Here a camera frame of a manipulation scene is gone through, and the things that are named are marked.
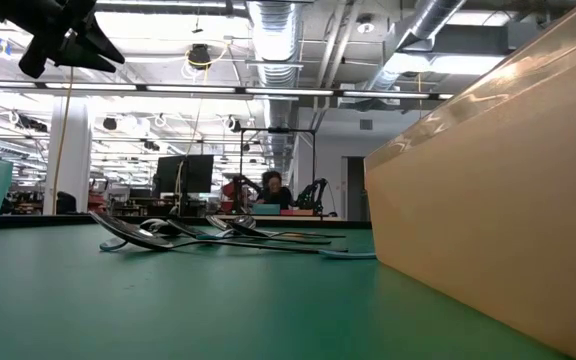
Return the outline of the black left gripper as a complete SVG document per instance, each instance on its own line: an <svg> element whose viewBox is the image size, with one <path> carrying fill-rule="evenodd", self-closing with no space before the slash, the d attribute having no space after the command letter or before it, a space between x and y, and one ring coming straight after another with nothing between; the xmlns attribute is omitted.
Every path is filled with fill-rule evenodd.
<svg viewBox="0 0 576 360"><path fill-rule="evenodd" d="M10 21L33 35L73 32L68 38L35 36L19 60L22 72L38 79L50 59L69 66L114 72L111 62L125 58L102 31L95 17L95 0L0 0L0 22Z"/></svg>

